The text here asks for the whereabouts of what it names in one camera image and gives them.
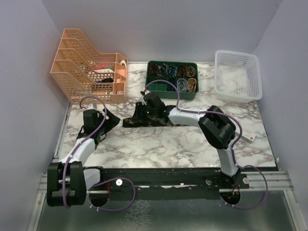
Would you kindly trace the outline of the black floral necktie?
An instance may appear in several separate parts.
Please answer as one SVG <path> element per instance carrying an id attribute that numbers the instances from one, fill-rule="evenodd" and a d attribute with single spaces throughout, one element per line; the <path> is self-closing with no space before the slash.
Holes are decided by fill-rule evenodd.
<path id="1" fill-rule="evenodd" d="M 170 121 L 157 119 L 136 119 L 133 117 L 123 119 L 122 126 L 124 128 L 140 128 L 140 127 L 168 127 L 174 126 Z"/>

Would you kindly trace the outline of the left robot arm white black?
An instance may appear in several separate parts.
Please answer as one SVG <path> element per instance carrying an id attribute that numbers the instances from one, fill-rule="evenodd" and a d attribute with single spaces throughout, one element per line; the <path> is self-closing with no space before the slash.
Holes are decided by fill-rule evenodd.
<path id="1" fill-rule="evenodd" d="M 120 118 L 109 110 L 101 113 L 93 106 L 83 112 L 83 122 L 73 149 L 62 160 L 48 166 L 47 204 L 50 207 L 82 205 L 89 188 L 101 190 L 106 185 L 106 177 L 99 169 L 83 166 L 104 136 L 119 124 Z"/>

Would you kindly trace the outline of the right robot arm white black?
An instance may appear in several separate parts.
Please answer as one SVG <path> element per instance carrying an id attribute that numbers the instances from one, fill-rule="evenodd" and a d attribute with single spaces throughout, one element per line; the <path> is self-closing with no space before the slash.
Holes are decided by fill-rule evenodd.
<path id="1" fill-rule="evenodd" d="M 221 183 L 232 188 L 239 181 L 240 168 L 233 150 L 236 126 L 219 107 L 211 106 L 204 112 L 165 105 L 159 96 L 150 92 L 137 102 L 130 119 L 136 127 L 191 126 L 200 128 L 207 142 L 217 150 L 221 166 Z"/>

